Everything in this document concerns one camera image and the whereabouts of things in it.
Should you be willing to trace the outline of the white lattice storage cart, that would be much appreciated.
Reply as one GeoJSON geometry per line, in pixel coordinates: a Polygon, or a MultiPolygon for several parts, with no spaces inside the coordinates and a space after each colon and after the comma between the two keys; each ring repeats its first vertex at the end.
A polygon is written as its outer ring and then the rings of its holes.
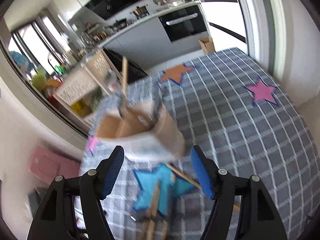
{"type": "Polygon", "coordinates": [[[75,67],[53,97],[84,126],[92,127],[100,100],[121,89],[121,74],[102,49],[75,67]]]}

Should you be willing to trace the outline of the white refrigerator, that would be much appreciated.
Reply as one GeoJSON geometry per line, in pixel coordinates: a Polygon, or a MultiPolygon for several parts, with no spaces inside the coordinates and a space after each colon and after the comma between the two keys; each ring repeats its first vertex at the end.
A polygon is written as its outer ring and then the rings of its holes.
{"type": "Polygon", "coordinates": [[[239,48],[248,52],[246,28],[238,0],[199,0],[217,51],[239,48]]]}

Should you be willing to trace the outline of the pink plastic stool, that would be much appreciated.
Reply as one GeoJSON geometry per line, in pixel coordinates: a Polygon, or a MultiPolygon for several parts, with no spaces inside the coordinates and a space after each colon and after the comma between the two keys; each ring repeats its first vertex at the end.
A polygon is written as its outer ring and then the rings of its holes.
{"type": "Polygon", "coordinates": [[[50,185],[56,176],[77,177],[80,163],[51,150],[37,146],[29,159],[29,171],[43,183],[50,185]]]}

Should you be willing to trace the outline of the beige plastic utensil holder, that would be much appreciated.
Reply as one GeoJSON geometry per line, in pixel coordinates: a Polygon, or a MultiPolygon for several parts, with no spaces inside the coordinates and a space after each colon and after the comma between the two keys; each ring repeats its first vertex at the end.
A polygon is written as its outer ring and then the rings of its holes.
{"type": "Polygon", "coordinates": [[[166,163],[185,156],[185,140],[163,103],[156,122],[151,120],[155,102],[144,100],[129,107],[139,120],[126,120],[116,108],[98,121],[95,137],[108,148],[121,146],[125,157],[136,162],[166,163]]]}

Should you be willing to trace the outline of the bamboo chopstick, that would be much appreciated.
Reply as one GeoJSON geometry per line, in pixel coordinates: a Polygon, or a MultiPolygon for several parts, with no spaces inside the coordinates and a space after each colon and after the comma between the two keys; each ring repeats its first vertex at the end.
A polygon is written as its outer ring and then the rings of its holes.
{"type": "MultiPolygon", "coordinates": [[[[191,184],[193,184],[194,186],[196,186],[198,189],[200,189],[202,191],[201,185],[198,182],[196,182],[194,179],[190,178],[188,175],[186,175],[185,173],[183,173],[181,170],[179,170],[178,168],[176,168],[174,165],[172,165],[170,163],[165,163],[165,165],[168,168],[170,168],[173,172],[175,172],[177,175],[179,175],[180,177],[182,177],[186,181],[190,182],[191,184]]],[[[227,171],[225,169],[219,169],[219,171],[222,171],[222,175],[227,174],[227,171]]],[[[233,209],[236,211],[240,211],[240,206],[233,204],[233,209]]]]}
{"type": "Polygon", "coordinates": [[[162,234],[161,234],[161,240],[166,240],[168,232],[169,232],[169,224],[171,220],[171,208],[168,207],[167,215],[163,220],[162,223],[162,234]]]}
{"type": "Polygon", "coordinates": [[[128,60],[124,56],[122,60],[122,91],[127,91],[127,78],[128,78],[128,60]]]}
{"type": "Polygon", "coordinates": [[[156,226],[156,217],[158,212],[158,203],[160,195],[160,180],[157,180],[155,183],[155,188],[153,191],[152,199],[150,206],[146,212],[146,220],[144,222],[144,239],[154,239],[155,235],[155,226],[156,226]]]}

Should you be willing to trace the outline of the black handled spoon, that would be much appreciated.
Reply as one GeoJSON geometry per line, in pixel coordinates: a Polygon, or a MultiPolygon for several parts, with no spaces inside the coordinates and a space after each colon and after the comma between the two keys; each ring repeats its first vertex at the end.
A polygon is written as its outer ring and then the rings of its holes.
{"type": "Polygon", "coordinates": [[[118,111],[122,119],[125,119],[127,117],[128,110],[127,110],[127,91],[126,90],[122,91],[119,104],[118,104],[118,111]]]}

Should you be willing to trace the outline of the grey checkered tablecloth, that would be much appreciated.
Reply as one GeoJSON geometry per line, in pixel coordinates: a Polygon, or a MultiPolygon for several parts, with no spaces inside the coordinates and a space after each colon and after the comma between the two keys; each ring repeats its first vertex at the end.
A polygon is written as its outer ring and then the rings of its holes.
{"type": "MultiPolygon", "coordinates": [[[[190,148],[204,154],[229,173],[264,182],[282,218],[288,239],[298,239],[319,207],[319,154],[302,115],[280,85],[238,48],[204,55],[186,63],[195,69],[181,85],[158,83],[161,71],[128,87],[129,103],[151,99],[160,87],[163,103],[185,138],[187,156],[173,165],[195,177],[190,148]],[[245,86],[263,80],[276,87],[277,105],[253,105],[245,86]]],[[[131,218],[139,193],[133,170],[151,171],[156,165],[124,160],[112,193],[102,201],[115,239],[137,239],[141,224],[131,218]]],[[[200,239],[212,209],[199,189],[178,198],[171,239],[200,239]]]]}

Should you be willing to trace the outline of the black built-in oven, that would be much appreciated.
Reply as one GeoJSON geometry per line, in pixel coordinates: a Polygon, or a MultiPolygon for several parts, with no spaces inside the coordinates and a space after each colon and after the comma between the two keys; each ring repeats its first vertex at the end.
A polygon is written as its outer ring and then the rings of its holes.
{"type": "Polygon", "coordinates": [[[171,42],[194,35],[208,35],[207,26],[198,5],[159,16],[159,20],[171,42]]]}

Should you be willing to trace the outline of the cardboard box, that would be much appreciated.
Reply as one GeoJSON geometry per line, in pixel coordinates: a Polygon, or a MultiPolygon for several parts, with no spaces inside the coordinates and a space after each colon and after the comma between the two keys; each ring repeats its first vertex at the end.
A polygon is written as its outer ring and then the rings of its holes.
{"type": "Polygon", "coordinates": [[[213,39],[211,37],[200,38],[199,44],[201,46],[201,49],[206,55],[209,55],[215,52],[215,46],[213,43],[213,39]]]}

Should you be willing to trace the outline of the steel cooking pot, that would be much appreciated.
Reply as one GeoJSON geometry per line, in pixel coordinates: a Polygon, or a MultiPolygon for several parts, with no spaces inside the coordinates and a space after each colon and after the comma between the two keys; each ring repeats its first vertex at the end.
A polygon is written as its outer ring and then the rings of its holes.
{"type": "Polygon", "coordinates": [[[146,6],[137,6],[132,13],[135,15],[137,19],[149,16],[149,11],[146,6]]]}

